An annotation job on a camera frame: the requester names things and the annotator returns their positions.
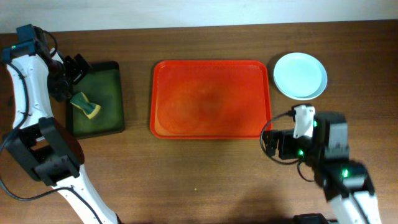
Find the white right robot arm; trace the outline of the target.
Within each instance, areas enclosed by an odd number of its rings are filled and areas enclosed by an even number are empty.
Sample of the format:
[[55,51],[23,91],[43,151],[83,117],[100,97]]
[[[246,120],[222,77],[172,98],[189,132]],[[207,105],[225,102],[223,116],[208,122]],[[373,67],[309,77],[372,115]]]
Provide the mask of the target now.
[[316,113],[302,105],[283,113],[295,123],[291,130],[270,130],[260,135],[263,153],[272,161],[313,171],[311,181],[323,190],[335,214],[335,223],[380,223],[378,200],[369,172],[350,158],[348,123],[337,112]]

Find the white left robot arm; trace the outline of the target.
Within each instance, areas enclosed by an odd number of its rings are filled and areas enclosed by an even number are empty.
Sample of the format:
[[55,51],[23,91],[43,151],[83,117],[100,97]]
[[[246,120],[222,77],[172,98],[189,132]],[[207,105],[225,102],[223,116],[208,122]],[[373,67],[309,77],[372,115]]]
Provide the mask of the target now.
[[16,29],[17,43],[4,47],[1,62],[12,78],[15,117],[12,131],[5,135],[2,149],[35,181],[51,190],[27,197],[33,201],[58,192],[83,223],[120,223],[118,215],[102,200],[85,170],[85,157],[77,139],[54,117],[50,99],[75,101],[88,116],[100,106],[82,94],[72,96],[72,85],[90,71],[80,55],[63,57],[51,49],[50,33],[32,24]]

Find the yellow green sponge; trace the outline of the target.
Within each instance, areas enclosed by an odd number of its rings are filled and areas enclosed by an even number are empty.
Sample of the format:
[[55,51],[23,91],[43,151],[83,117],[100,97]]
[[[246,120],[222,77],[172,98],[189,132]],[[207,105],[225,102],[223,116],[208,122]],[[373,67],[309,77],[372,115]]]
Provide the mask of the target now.
[[88,119],[94,118],[101,109],[100,105],[90,102],[83,92],[73,95],[70,103],[79,110],[82,110]]

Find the light blue plate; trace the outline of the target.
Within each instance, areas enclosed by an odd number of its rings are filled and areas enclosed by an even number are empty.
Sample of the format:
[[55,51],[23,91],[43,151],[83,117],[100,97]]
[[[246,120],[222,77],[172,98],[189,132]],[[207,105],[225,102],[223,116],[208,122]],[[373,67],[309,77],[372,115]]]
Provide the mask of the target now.
[[300,52],[289,53],[278,59],[273,79],[283,95],[299,101],[320,96],[328,84],[324,65],[314,56]]

